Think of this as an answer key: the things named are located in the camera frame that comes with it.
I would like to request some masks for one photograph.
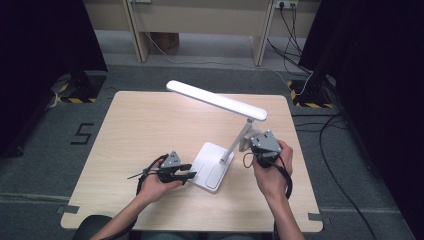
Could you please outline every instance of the person's right hand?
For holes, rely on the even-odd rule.
[[[278,158],[275,161],[275,164],[284,167],[291,176],[291,174],[293,173],[293,149],[284,141],[277,141],[283,150],[280,153],[280,157],[282,160]],[[256,158],[253,160],[252,165],[256,181],[258,183],[258,187],[266,199],[286,196],[285,194],[287,189],[287,182],[283,175],[278,171],[278,169],[273,166],[269,168],[262,168],[258,164]]]

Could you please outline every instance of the desk lamp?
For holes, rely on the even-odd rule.
[[[234,140],[233,144],[231,144],[230,148],[225,149],[213,143],[206,142],[193,161],[191,171],[196,171],[197,175],[189,181],[209,192],[215,193],[234,158],[233,151],[235,147],[252,127],[253,121],[265,121],[268,113],[264,109],[175,80],[169,81],[166,88],[169,91],[176,92],[183,96],[247,117],[246,124]]]

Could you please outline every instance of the wooden table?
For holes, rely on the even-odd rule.
[[[262,131],[271,129],[294,149],[290,204],[295,218],[303,232],[321,231],[322,222],[308,218],[308,213],[318,214],[319,210],[286,99],[275,95],[225,96],[268,111],[268,119],[256,124]],[[128,177],[173,150],[183,163],[191,163],[207,141],[228,148],[245,121],[242,116],[176,93],[118,92],[69,202],[79,207],[78,213],[65,213],[62,226],[78,228],[93,214],[115,216],[135,196],[138,179]],[[253,169],[243,166],[245,153],[234,153],[216,194],[188,182],[149,205],[134,229],[272,231],[274,219]]]

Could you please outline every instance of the hazard tape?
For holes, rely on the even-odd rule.
[[[287,81],[287,85],[290,87],[293,84],[292,81]],[[309,108],[333,108],[331,103],[314,103],[314,102],[301,102],[296,92],[292,90],[290,92],[293,104],[298,107],[309,107]]]

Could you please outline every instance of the power outlet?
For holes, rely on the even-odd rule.
[[[280,9],[280,3],[284,3],[283,9],[292,9],[297,8],[297,4],[299,3],[298,0],[286,0],[286,1],[276,1],[275,8]]]

